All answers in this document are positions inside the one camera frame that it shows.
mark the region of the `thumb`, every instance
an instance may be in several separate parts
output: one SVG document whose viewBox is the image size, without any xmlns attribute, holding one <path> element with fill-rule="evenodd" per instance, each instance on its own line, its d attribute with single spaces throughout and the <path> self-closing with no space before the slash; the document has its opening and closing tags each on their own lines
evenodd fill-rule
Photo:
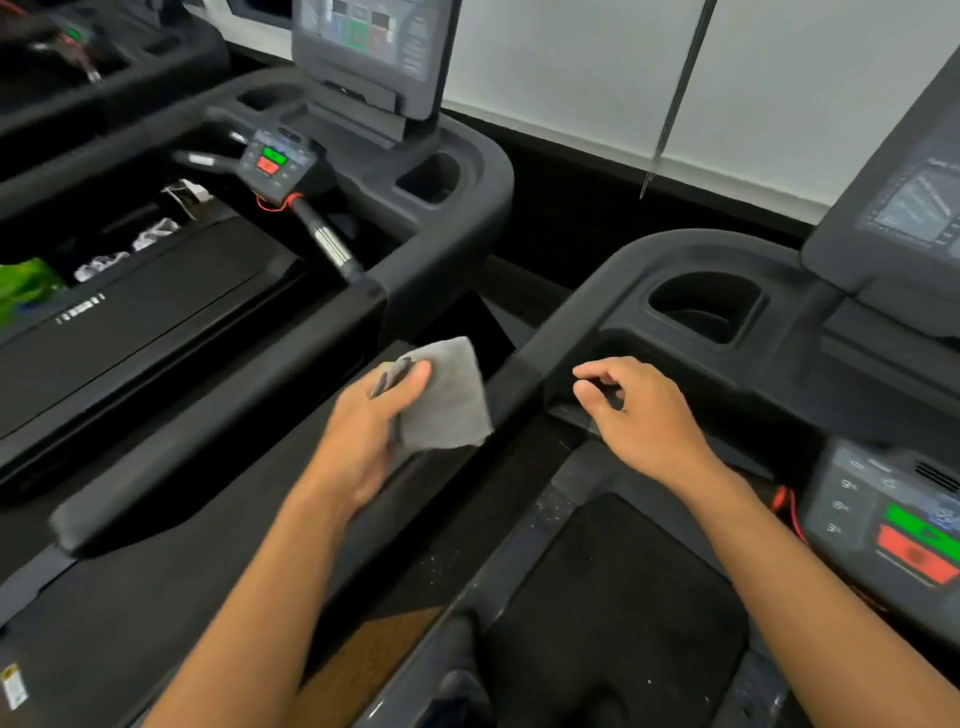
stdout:
<svg viewBox="0 0 960 728">
<path fill-rule="evenodd" d="M 617 411 L 610 406 L 607 398 L 603 396 L 603 392 L 597 389 L 596 385 L 592 382 L 580 379 L 573 385 L 573 394 L 576 395 L 577 400 L 580 401 L 580 404 L 584 406 L 584 409 L 596 420 L 597 425 L 600 427 L 603 427 L 605 423 L 608 423 L 618 414 Z"/>
<path fill-rule="evenodd" d="M 389 420 L 417 401 L 426 389 L 432 370 L 429 361 L 418 361 L 403 381 L 373 400 L 383 416 Z"/>
</svg>

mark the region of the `green bag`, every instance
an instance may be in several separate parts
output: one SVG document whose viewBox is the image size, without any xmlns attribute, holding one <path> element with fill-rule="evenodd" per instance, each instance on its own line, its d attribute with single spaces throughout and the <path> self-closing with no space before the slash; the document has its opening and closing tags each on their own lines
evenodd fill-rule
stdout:
<svg viewBox="0 0 960 728">
<path fill-rule="evenodd" d="M 21 311 L 39 306 L 66 289 L 57 272 L 38 257 L 16 265 L 0 265 L 0 327 Z"/>
</svg>

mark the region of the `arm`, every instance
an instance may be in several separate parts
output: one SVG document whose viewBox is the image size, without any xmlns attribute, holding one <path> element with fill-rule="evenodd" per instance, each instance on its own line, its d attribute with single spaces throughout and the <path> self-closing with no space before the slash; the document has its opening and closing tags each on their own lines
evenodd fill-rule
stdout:
<svg viewBox="0 0 960 728">
<path fill-rule="evenodd" d="M 382 368 L 337 400 L 317 452 L 263 545 L 144 728 L 271 728 L 293 703 L 347 524 L 383 484 L 389 422 L 426 386 L 419 363 L 393 390 Z"/>
<path fill-rule="evenodd" d="M 960 692 L 713 454 L 673 381 L 632 358 L 573 373 L 577 399 L 613 452 L 673 491 L 703 527 L 818 728 L 957 724 Z M 623 410 L 588 378 L 618 384 Z"/>
</svg>

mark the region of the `forearm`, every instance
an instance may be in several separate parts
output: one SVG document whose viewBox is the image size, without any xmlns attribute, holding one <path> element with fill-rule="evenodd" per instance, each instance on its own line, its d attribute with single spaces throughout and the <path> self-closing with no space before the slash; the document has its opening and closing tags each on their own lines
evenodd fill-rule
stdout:
<svg viewBox="0 0 960 728">
<path fill-rule="evenodd" d="M 294 488 L 145 728 L 282 723 L 348 520 L 348 509 L 318 489 Z"/>
<path fill-rule="evenodd" d="M 960 692 L 791 534 L 738 475 L 685 498 L 818 728 L 948 726 Z"/>
</svg>

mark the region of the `warning sticker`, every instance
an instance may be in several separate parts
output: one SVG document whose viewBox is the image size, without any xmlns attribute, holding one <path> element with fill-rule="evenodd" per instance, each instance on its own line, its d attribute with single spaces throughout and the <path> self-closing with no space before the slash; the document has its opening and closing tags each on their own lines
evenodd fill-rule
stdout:
<svg viewBox="0 0 960 728">
<path fill-rule="evenodd" d="M 0 672 L 0 682 L 3 683 L 3 692 L 7 696 L 7 704 L 12 711 L 27 702 L 27 698 L 30 696 L 27 694 L 27 688 L 23 684 L 23 675 L 16 663 Z"/>
</svg>

